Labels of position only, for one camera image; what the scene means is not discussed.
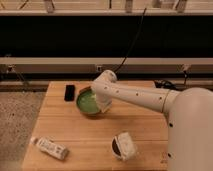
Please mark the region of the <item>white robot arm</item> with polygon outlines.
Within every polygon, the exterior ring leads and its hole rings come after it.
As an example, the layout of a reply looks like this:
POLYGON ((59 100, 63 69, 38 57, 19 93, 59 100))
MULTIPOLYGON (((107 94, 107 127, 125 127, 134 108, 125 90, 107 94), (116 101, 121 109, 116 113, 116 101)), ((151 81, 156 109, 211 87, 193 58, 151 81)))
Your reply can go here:
POLYGON ((102 112, 112 98, 162 113, 168 124, 167 171, 213 171, 213 91, 135 87, 117 83, 111 70, 92 83, 102 112))

